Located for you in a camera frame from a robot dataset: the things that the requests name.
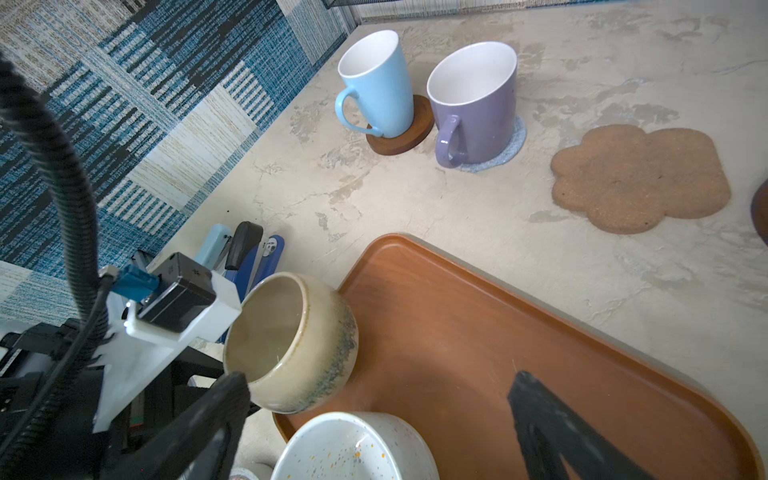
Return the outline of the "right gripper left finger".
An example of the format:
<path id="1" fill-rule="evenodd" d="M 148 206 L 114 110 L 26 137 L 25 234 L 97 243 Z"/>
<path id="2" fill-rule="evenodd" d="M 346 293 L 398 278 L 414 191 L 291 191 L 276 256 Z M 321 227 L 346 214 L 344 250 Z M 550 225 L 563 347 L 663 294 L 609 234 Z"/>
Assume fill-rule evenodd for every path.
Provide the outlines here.
<path id="1" fill-rule="evenodd" d="M 249 409 L 250 392 L 244 374 L 226 374 L 149 443 L 124 457 L 103 477 L 227 479 Z"/>

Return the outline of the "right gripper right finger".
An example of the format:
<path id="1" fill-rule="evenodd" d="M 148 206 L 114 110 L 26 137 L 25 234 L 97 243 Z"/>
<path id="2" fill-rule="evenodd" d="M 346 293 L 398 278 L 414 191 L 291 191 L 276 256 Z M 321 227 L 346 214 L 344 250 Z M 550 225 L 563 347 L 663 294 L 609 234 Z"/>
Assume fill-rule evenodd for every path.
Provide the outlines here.
<path id="1" fill-rule="evenodd" d="M 507 395 L 530 479 L 649 479 L 651 475 L 606 440 L 527 371 Z"/>

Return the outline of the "beige mug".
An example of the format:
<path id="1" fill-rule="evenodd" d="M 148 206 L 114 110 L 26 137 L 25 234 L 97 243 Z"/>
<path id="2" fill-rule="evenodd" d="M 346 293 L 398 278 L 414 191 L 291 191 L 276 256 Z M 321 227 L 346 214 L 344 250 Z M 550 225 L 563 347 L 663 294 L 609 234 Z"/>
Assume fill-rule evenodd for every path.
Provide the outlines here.
<path id="1" fill-rule="evenodd" d="M 293 415 L 339 393 L 358 352 L 358 325 L 340 293 L 315 277 L 280 272 L 243 301 L 223 366 L 245 376 L 254 404 Z"/>

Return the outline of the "cork flower shaped coaster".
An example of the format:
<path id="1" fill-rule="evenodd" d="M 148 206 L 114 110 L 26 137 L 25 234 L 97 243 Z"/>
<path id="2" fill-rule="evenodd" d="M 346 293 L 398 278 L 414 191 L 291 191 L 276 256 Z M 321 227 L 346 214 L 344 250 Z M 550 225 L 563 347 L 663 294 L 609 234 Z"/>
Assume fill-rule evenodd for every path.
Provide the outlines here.
<path id="1" fill-rule="evenodd" d="M 613 234 L 643 233 L 666 217 L 707 217 L 731 199 L 713 140 L 688 128 L 597 127 L 558 151 L 551 170 L 555 204 Z"/>

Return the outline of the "blue woven round coaster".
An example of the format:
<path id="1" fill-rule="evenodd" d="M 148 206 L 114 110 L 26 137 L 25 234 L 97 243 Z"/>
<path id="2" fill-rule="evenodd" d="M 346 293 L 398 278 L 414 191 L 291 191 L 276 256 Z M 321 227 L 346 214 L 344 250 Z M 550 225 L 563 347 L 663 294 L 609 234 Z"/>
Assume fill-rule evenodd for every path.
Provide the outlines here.
<path id="1" fill-rule="evenodd" d="M 467 173 L 479 173 L 510 162 L 522 149 L 527 138 L 527 128 L 521 116 L 516 116 L 514 121 L 514 133 L 508 145 L 494 158 L 481 163 L 462 164 L 459 171 Z"/>

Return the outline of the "purple mug white inside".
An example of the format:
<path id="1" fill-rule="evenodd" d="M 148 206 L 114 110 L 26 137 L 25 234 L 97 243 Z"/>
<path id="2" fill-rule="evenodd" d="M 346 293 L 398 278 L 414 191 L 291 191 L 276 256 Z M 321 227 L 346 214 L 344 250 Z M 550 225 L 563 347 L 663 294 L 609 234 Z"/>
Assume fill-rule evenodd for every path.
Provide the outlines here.
<path id="1" fill-rule="evenodd" d="M 443 59 L 427 81 L 435 155 L 444 168 L 498 157 L 515 134 L 518 56 L 498 41 L 463 47 Z"/>

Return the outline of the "light blue mug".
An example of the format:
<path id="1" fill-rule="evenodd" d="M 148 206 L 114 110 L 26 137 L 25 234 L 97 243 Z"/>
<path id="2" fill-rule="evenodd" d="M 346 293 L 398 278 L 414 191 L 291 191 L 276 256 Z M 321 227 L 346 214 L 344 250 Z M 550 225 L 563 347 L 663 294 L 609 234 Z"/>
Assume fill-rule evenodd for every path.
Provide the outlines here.
<path id="1" fill-rule="evenodd" d="M 367 35 L 342 56 L 338 73 L 345 89 L 335 100 L 335 113 L 347 129 L 379 138 L 396 138 L 414 120 L 410 75 L 400 38 L 393 30 Z M 344 102 L 353 98 L 369 126 L 352 124 L 344 114 Z"/>

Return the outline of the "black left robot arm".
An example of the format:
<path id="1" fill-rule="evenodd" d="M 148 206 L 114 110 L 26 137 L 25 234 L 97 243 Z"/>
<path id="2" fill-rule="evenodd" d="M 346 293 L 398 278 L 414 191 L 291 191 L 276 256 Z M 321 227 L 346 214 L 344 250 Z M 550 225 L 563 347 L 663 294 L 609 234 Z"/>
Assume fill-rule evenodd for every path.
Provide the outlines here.
<path id="1" fill-rule="evenodd" d="M 9 59 L 1 62 L 1 123 L 25 149 L 55 210 L 58 249 L 76 313 L 1 338 L 1 475 L 5 479 L 223 479 L 245 419 L 256 411 L 240 374 L 183 347 L 140 360 L 127 334 L 138 267 L 99 261 L 99 217 L 66 132 Z"/>

